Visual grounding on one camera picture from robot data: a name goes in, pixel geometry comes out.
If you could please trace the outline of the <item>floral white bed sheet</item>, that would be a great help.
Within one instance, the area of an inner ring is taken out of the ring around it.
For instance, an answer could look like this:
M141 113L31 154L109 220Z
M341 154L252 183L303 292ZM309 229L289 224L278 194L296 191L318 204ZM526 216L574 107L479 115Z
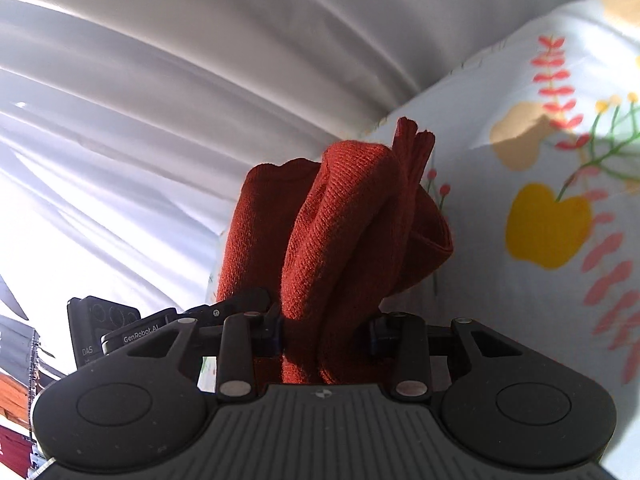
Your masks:
M466 62L399 119L433 133L421 179L454 250L378 310L475 318L594 378L605 463L639 474L639 0L579 0Z

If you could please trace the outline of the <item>stacked folded clothes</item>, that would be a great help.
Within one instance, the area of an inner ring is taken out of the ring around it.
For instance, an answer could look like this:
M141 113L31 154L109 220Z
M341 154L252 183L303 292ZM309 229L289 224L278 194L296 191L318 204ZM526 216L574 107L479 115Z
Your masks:
M27 479L46 459L38 451L30 413L36 396L64 377L41 359L40 336L13 292L1 280L1 465Z

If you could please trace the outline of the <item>red knit sweater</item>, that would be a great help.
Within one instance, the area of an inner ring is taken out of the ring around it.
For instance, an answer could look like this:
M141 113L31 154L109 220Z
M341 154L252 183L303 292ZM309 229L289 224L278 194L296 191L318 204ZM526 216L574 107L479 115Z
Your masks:
M258 385L370 384L356 329L381 302L420 283L454 250L421 179L433 133L398 120L390 145L342 141L247 174L217 296L260 287L280 302L285 349L255 362Z

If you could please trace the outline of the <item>white curtain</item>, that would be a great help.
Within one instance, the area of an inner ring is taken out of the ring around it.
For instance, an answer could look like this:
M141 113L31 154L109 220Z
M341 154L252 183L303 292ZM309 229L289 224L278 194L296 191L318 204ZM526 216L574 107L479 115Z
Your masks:
M573 0L1 0L1 274L47 357L70 297L206 294L244 176L316 158Z

